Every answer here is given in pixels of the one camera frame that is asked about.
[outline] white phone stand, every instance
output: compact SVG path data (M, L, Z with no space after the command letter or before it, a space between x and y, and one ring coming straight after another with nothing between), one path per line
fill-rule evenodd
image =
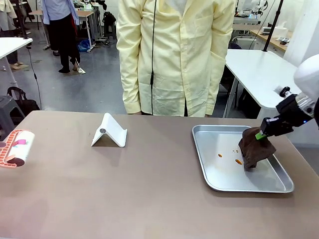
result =
M107 134L119 147L124 147L127 132L128 130L123 129L109 113L105 113L100 127L95 132L91 147L104 134Z

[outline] white desk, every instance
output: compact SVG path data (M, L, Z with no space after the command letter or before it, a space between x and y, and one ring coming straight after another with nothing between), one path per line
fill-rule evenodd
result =
M224 118L227 117L240 82L261 107L258 119L274 117L276 105L283 100L274 89L289 86L291 92L301 91L294 83L296 67L272 52L260 50L228 50L226 66L234 74L235 80L230 92Z
M0 60L4 63L5 69L11 78L10 83L12 86L18 86L10 68L9 62L6 58L7 55L14 52L15 50L31 43L32 38L23 39L20 37L1 37L0 38Z
M93 11L80 11L80 10L78 10L77 13L79 16L79 20L86 22L86 28L88 31L88 38L89 38L89 43L90 43L90 49L88 49L87 52L90 52L95 47L95 43L92 43L92 41L91 41L91 35L90 35L88 21L90 22L91 33L93 35L93 38L95 39L95 27L96 27L95 15L94 15Z
M27 1L23 1L23 2L20 2L19 3L19 5L22 5L22 4L27 4L28 2Z

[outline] gray tabletop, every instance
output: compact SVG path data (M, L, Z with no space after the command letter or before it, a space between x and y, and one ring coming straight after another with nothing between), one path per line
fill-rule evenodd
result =
M295 183L287 195L225 193L203 178L191 129L258 120L114 116L127 145L90 147L103 115L33 112L26 164L0 169L0 237L317 239L319 178L285 136L272 138Z

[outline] gray stool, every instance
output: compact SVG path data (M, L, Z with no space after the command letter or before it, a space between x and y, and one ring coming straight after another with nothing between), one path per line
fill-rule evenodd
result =
M108 37L108 38L112 37L114 40L117 40L115 22L111 25L111 29L112 29L112 32L106 33L106 31L109 31L109 26L104 25L104 37Z
M15 100L11 96L0 96L0 126L4 130L4 137L7 137L15 126L10 117L10 113L17 109L21 117L25 117Z

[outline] brown towel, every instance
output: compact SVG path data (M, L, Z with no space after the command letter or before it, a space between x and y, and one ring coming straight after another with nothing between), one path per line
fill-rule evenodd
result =
M256 134L259 132L259 127L249 128L243 132L243 138L239 142L239 147L244 157L245 170L256 168L257 162L268 158L276 152L275 147L267 138L256 139Z

